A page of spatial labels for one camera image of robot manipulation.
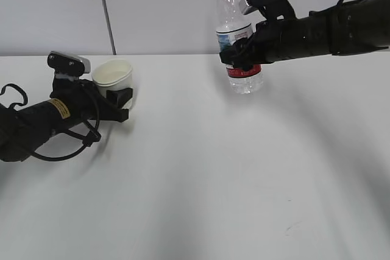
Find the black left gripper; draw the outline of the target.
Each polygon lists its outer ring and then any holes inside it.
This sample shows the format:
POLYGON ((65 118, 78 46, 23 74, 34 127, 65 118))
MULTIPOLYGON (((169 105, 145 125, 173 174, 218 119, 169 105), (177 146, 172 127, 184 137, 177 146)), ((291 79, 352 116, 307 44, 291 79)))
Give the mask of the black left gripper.
POLYGON ((104 97, 91 80, 54 79, 50 97, 61 100, 72 118, 124 122, 133 104, 133 89, 107 90, 104 97))

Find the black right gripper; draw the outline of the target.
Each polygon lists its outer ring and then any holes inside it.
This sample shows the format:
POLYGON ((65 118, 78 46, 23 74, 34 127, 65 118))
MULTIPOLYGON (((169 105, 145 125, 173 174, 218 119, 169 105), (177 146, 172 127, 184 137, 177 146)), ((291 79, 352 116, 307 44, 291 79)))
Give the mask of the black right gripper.
POLYGON ((284 27, 297 19, 291 4, 266 4, 256 9, 265 20, 256 24, 256 31, 249 39, 236 40, 219 53, 223 64, 243 71, 252 69, 253 64, 269 64, 266 53, 280 41, 284 27))

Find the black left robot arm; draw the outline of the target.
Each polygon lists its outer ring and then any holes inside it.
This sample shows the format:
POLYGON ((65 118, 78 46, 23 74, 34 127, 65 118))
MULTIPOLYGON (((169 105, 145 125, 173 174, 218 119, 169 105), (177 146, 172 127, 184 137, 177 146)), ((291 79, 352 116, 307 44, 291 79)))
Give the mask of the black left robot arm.
POLYGON ((7 88, 19 92, 23 101, 1 107, 1 160, 5 162, 24 161, 30 156, 51 162, 75 157, 101 140, 99 125, 102 121, 128 120, 129 111, 124 105, 133 97, 133 89, 129 86, 109 90, 103 96, 90 80, 54 79, 50 98, 28 106, 24 90, 8 83, 1 88, 1 93, 4 94, 7 88), (81 140, 81 147, 59 157, 37 153, 39 147, 61 133, 81 140))

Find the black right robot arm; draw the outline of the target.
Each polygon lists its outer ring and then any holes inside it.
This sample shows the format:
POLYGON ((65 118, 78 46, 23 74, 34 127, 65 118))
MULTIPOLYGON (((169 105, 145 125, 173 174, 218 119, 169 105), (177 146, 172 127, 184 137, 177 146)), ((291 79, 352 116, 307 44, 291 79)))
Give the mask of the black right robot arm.
POLYGON ((348 56, 389 49, 389 0, 355 0, 306 18, 263 21, 249 38, 223 49, 226 65, 250 69, 322 55, 348 56))

